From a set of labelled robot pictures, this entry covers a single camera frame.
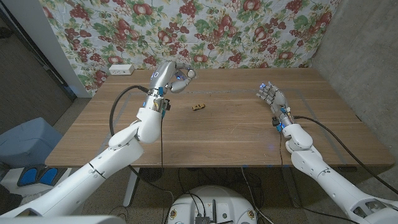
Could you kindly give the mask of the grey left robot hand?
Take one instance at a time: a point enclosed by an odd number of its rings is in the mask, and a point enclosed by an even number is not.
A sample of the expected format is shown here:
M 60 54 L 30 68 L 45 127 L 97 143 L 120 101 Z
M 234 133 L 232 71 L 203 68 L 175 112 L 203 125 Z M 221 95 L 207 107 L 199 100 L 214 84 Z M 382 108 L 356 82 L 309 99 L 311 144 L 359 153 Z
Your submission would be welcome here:
M 159 88 L 162 87 L 164 93 L 167 90 L 180 93 L 196 77 L 196 72 L 187 63 L 165 62 L 152 74 L 149 89 L 160 90 Z

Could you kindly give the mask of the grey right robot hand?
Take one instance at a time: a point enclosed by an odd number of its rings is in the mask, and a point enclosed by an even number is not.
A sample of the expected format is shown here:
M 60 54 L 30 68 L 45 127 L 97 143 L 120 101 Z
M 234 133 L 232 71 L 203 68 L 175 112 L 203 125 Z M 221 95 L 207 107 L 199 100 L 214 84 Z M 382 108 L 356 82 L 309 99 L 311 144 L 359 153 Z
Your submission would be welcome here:
M 271 82 L 268 84 L 262 83 L 259 86 L 259 92 L 256 96 L 270 106 L 275 116 L 290 112 L 290 107 L 285 95 Z

